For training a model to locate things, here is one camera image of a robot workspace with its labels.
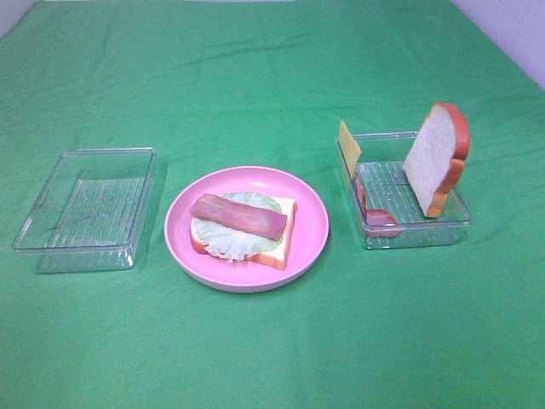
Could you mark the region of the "bacon strip from tray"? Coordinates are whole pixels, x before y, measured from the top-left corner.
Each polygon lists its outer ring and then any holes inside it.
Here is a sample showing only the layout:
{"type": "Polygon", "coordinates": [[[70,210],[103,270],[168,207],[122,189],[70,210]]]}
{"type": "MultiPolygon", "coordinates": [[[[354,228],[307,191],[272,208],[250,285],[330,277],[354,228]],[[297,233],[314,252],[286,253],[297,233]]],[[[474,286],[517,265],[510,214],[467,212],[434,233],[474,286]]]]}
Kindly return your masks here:
{"type": "Polygon", "coordinates": [[[270,196],[254,192],[204,193],[190,209],[192,217],[265,239],[279,240],[289,217],[270,196]]]}

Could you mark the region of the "yellow cheese slice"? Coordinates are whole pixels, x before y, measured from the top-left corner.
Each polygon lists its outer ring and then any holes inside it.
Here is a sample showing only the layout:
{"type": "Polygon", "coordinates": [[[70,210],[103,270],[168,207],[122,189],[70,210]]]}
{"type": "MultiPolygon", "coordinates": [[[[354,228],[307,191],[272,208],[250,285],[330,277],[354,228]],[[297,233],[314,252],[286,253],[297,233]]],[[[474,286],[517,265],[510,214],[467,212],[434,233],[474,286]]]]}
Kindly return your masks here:
{"type": "Polygon", "coordinates": [[[340,122],[337,140],[340,144],[341,153],[345,159],[347,172],[350,178],[353,179],[356,165],[359,156],[361,155],[361,148],[344,120],[340,122]]]}

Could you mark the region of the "pink plate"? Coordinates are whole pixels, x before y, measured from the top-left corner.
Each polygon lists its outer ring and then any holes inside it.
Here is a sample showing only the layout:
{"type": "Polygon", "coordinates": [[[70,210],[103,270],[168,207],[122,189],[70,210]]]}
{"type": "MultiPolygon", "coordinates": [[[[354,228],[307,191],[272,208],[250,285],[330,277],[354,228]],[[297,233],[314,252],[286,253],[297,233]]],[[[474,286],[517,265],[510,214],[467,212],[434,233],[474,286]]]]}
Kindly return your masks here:
{"type": "Polygon", "coordinates": [[[238,166],[212,172],[186,187],[169,207],[164,237],[174,259],[197,281],[236,293],[269,291],[302,276],[320,256],[330,230],[329,216],[319,195],[296,176],[263,166],[238,166]],[[190,239],[190,208],[204,193],[259,192],[292,198],[295,223],[287,267],[278,270],[257,262],[228,262],[199,254],[190,239]]]}

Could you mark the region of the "clear right plastic tray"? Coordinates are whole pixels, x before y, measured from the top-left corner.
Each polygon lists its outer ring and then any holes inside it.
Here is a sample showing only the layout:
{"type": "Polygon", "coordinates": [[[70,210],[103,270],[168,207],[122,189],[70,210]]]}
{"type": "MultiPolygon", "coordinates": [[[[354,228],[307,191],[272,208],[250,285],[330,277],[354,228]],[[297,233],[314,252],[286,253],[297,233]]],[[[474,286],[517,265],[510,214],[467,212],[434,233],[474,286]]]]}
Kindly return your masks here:
{"type": "Polygon", "coordinates": [[[370,208],[387,210],[398,222],[395,228],[401,231],[394,238],[367,236],[353,179],[347,172],[337,138],[339,173],[345,185],[352,218],[365,249],[453,245],[466,237],[470,213],[457,191],[452,190],[448,194],[440,217],[428,218],[422,213],[403,170],[405,156],[416,139],[415,131],[354,135],[361,148],[354,176],[362,178],[366,203],[370,208]]]}

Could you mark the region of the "clear plastic tray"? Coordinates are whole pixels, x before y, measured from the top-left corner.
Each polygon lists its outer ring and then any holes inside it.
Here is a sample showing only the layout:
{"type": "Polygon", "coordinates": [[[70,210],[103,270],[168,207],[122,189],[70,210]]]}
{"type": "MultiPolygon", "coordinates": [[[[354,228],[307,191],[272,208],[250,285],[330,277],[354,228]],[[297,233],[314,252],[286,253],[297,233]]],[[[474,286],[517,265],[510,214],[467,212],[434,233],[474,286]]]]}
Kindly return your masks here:
{"type": "Polygon", "coordinates": [[[155,188],[152,147],[63,152],[14,239],[36,272],[130,269],[155,188]]]}
{"type": "Polygon", "coordinates": [[[339,173],[345,185],[352,218],[365,249],[453,245],[466,237],[470,213],[457,191],[452,190],[448,194],[440,217],[428,218],[422,213],[403,170],[405,156],[416,139],[415,131],[354,135],[361,148],[354,176],[362,178],[366,203],[370,208],[387,210],[398,222],[395,228],[401,231],[394,238],[367,236],[353,179],[347,172],[337,138],[339,173]]]}

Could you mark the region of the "green tablecloth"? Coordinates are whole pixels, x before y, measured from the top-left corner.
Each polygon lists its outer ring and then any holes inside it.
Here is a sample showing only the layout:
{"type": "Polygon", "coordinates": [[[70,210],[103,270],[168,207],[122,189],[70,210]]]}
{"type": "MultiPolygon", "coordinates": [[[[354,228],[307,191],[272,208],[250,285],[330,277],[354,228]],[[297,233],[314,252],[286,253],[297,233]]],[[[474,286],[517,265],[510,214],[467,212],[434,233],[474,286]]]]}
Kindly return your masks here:
{"type": "Polygon", "coordinates": [[[544,94],[448,1],[43,2],[1,42],[4,408],[541,408],[544,94]],[[338,125],[472,133],[457,245],[367,251],[338,125]],[[261,294],[187,276],[153,226],[133,268],[37,274],[12,242],[58,156],[154,147],[164,218],[260,164],[311,184],[321,257],[261,294]]]}

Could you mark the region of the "clear left plastic tray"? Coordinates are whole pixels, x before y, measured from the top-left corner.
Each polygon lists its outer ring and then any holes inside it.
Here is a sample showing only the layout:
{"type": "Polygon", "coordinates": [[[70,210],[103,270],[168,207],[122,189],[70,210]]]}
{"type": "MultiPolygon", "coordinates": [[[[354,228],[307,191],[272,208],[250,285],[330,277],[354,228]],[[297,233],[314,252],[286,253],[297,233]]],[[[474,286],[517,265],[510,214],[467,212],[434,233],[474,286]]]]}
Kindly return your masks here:
{"type": "Polygon", "coordinates": [[[36,272],[130,269],[155,188],[152,147],[63,152],[14,239],[36,272]]]}

